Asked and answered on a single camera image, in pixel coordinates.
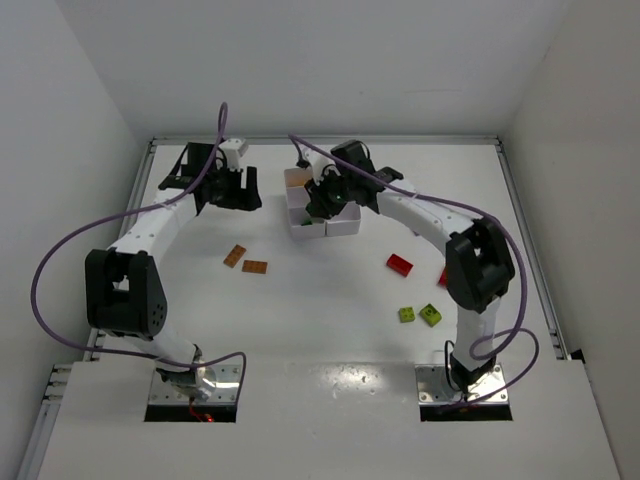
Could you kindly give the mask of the red rectangular lego brick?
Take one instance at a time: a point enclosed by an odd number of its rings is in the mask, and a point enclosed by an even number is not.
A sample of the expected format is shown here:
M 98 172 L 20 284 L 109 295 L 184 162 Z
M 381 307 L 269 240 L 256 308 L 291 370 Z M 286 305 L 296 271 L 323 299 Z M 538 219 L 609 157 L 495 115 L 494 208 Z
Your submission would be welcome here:
M 447 284 L 448 284 L 447 270 L 443 269 L 438 280 L 438 285 L 441 286 L 442 288 L 446 288 Z

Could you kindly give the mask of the tan lego plate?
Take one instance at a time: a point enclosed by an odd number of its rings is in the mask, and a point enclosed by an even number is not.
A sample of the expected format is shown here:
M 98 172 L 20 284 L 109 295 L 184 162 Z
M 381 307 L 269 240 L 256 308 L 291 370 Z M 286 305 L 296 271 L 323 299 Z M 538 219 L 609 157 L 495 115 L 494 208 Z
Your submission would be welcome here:
M 234 268 L 246 253 L 246 248 L 236 244 L 223 260 L 223 264 Z

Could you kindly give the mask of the lime green lego brick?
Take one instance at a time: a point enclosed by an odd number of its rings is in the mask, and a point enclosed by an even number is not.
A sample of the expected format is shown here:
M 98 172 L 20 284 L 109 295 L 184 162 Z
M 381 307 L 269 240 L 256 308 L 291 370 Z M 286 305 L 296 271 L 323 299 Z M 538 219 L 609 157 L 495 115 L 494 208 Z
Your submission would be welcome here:
M 398 310 L 398 317 L 401 323 L 410 323 L 416 320 L 416 314 L 411 306 L 401 307 Z

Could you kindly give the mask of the yellow round lego piece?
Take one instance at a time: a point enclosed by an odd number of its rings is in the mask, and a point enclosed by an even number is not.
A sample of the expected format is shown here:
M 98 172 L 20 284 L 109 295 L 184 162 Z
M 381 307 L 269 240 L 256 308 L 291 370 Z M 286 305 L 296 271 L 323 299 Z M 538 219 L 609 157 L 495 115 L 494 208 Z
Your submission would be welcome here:
M 311 176 L 306 171 L 292 170 L 286 172 L 286 183 L 288 187 L 303 186 Z

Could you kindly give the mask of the red sloped lego brick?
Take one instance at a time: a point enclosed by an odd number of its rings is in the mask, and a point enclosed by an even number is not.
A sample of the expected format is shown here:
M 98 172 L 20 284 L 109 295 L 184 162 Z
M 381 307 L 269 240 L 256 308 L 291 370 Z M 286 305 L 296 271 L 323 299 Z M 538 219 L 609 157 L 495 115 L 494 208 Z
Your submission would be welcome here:
M 403 277 L 407 277 L 414 265 L 397 254 L 391 254 L 386 261 L 386 266 Z

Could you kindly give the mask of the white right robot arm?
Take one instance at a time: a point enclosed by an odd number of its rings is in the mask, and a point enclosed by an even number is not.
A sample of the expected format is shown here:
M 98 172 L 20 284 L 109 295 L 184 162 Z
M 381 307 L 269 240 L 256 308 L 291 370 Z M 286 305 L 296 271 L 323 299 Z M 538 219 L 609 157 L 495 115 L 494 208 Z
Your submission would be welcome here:
M 398 170 L 375 168 L 358 140 L 346 141 L 328 155 L 302 146 L 297 164 L 311 173 L 305 184 L 311 217 L 331 219 L 357 204 L 401 223 L 443 255 L 446 290 L 457 306 L 448 373 L 458 390 L 468 392 L 495 364 L 497 311 L 515 275 L 500 229 L 485 216 L 471 218 L 423 199 Z

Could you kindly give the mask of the brown lego plate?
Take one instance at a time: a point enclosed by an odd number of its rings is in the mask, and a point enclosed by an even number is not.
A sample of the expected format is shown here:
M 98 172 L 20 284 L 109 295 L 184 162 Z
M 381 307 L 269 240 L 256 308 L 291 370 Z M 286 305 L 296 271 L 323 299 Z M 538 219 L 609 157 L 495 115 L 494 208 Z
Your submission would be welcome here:
M 252 274 L 266 274 L 268 263 L 264 261 L 245 260 L 242 265 L 242 271 Z

